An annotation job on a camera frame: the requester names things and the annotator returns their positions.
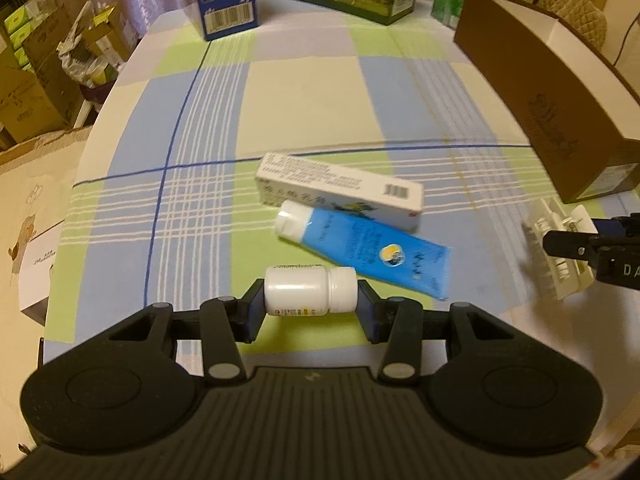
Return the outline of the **white plastic clip holder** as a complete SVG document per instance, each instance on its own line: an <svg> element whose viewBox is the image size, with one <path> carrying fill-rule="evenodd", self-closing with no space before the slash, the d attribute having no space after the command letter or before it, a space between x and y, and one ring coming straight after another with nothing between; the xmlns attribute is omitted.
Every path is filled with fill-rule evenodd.
<svg viewBox="0 0 640 480"><path fill-rule="evenodd" d="M587 209L578 205L566 212L554 197L530 202L529 229L544 252L556 296L563 300L594 282L594 271L585 259L586 246L573 246L573 235L596 235L598 230Z"/></svg>

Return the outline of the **blue cream tube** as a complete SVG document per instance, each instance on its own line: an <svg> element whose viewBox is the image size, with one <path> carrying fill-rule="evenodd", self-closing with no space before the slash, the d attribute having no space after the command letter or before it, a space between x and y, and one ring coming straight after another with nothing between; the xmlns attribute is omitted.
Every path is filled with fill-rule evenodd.
<svg viewBox="0 0 640 480"><path fill-rule="evenodd" d="M278 237L366 278L448 298L450 249L375 220L286 200L274 222Z"/></svg>

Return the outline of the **white pill bottle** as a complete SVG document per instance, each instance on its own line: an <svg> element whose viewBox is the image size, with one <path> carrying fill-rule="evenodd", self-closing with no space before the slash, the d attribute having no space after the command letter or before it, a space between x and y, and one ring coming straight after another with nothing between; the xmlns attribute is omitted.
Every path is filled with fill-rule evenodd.
<svg viewBox="0 0 640 480"><path fill-rule="evenodd" d="M357 307L358 278L350 266L270 266L264 287L266 311L273 316L322 316Z"/></svg>

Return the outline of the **white medicine box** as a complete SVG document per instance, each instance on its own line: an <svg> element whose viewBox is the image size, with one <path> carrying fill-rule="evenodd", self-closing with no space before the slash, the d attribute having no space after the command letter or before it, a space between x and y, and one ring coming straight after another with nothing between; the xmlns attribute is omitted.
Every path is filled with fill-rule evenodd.
<svg viewBox="0 0 640 480"><path fill-rule="evenodd" d="M262 156L255 182L265 205L279 207L292 200L406 232L419 229L424 199L420 183L278 153Z"/></svg>

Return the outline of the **brown cardboard shoe box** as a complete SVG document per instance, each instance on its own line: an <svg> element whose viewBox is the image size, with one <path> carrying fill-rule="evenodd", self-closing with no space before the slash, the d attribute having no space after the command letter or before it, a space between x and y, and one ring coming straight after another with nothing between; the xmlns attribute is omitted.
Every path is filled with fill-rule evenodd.
<svg viewBox="0 0 640 480"><path fill-rule="evenodd" d="M464 0L454 41L506 104L565 203L639 184L639 97L555 14Z"/></svg>

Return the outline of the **white box on floor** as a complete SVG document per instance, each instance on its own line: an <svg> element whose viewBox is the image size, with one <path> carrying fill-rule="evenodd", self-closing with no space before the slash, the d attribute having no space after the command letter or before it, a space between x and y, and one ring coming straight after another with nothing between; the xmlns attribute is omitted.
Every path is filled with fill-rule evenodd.
<svg viewBox="0 0 640 480"><path fill-rule="evenodd" d="M30 240L18 274L18 305L31 320L46 325L51 273L60 244L64 221L50 226Z"/></svg>

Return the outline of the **quilted beige chair cover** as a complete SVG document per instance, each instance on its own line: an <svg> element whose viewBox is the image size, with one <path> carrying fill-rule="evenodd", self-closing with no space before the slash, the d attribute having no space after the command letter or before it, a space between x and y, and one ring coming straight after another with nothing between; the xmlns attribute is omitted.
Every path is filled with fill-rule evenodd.
<svg viewBox="0 0 640 480"><path fill-rule="evenodd" d="M534 5L562 18L598 51L602 49L608 21L591 0L534 0Z"/></svg>

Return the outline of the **brown cardboard boxes pile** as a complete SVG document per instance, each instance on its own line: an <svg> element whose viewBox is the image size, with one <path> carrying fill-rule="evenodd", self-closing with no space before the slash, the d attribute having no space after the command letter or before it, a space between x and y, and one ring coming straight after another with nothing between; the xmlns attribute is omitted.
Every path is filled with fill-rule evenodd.
<svg viewBox="0 0 640 480"><path fill-rule="evenodd" d="M117 3L86 2L76 18L54 0L1 12L1 130L14 143L73 128L101 106L139 36Z"/></svg>

